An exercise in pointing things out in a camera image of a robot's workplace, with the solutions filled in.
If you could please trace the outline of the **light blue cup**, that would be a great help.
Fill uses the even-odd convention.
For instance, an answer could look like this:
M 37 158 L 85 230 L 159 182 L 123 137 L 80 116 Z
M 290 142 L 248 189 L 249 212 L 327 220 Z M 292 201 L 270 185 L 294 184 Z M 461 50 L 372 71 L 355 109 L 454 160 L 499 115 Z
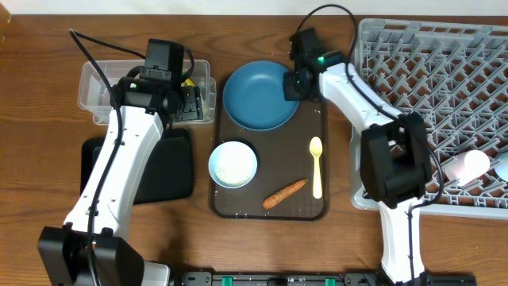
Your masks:
M 495 159 L 498 161 L 498 164 L 495 166 L 498 178 L 508 181 L 508 152 L 498 154 Z

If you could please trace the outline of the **pink white cup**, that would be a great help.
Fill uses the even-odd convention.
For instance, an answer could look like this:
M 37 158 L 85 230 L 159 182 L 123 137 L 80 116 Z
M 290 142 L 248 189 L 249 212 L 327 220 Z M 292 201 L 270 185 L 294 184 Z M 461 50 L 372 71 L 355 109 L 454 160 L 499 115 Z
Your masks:
M 482 176 L 491 166 L 488 155 L 479 150 L 461 153 L 444 166 L 444 173 L 449 180 L 456 180 L 463 187 L 474 179 Z

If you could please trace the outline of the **green orange snack wrapper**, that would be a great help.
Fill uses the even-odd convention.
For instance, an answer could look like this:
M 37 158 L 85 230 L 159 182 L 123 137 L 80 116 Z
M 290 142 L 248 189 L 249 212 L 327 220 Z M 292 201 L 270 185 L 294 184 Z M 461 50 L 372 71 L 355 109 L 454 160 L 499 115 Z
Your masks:
M 197 87 L 200 90 L 200 87 L 195 83 L 194 80 L 191 78 L 186 79 L 184 82 L 181 83 L 181 87 Z M 200 90 L 200 98 L 201 98 L 201 106 L 205 106 L 206 97 Z

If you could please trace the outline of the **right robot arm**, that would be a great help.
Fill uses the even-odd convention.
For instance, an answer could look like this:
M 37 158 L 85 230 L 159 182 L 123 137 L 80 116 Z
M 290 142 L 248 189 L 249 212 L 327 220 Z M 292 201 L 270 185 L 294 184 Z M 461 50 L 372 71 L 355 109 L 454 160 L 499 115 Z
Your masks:
M 313 28 L 296 31 L 290 43 L 294 70 L 283 76 L 285 99 L 327 100 L 360 134 L 360 178 L 381 216 L 385 284 L 423 285 L 419 209 L 431 164 L 421 116 L 384 102 Z

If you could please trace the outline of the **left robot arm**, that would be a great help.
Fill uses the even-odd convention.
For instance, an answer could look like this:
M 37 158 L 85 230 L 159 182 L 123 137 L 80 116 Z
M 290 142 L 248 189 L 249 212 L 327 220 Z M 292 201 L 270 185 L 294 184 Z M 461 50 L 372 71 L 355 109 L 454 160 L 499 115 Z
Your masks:
M 133 204 L 153 150 L 170 122 L 202 118 L 192 71 L 137 66 L 111 87 L 117 108 L 78 202 L 38 250 L 53 285 L 168 285 L 170 268 L 128 242 Z

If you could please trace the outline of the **light blue bowl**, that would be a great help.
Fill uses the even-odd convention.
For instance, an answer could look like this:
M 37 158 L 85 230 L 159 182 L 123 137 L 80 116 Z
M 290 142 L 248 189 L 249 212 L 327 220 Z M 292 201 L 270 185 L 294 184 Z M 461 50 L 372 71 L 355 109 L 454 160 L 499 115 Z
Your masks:
M 256 174 L 258 160 L 251 147 L 239 141 L 227 141 L 210 154 L 208 170 L 219 186 L 234 189 L 248 184 Z

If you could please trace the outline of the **pale yellow spoon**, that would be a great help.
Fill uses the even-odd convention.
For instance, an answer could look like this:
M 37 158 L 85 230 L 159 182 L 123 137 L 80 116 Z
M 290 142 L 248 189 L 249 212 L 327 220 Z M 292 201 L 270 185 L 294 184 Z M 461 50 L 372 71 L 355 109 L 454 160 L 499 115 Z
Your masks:
M 315 199 L 320 199 L 322 197 L 320 157 L 323 152 L 321 139 L 319 137 L 313 137 L 310 141 L 309 149 L 314 159 L 313 197 Z

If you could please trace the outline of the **dark blue plate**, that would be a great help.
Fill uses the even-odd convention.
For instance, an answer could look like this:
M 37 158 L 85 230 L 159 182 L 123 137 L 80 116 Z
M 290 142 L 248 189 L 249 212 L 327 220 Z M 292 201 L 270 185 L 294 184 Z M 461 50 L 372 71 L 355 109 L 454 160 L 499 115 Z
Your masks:
M 253 61 L 234 71 L 227 79 L 222 101 L 227 115 L 239 126 L 267 131 L 284 125 L 299 103 L 287 101 L 283 75 L 288 69 L 268 60 Z

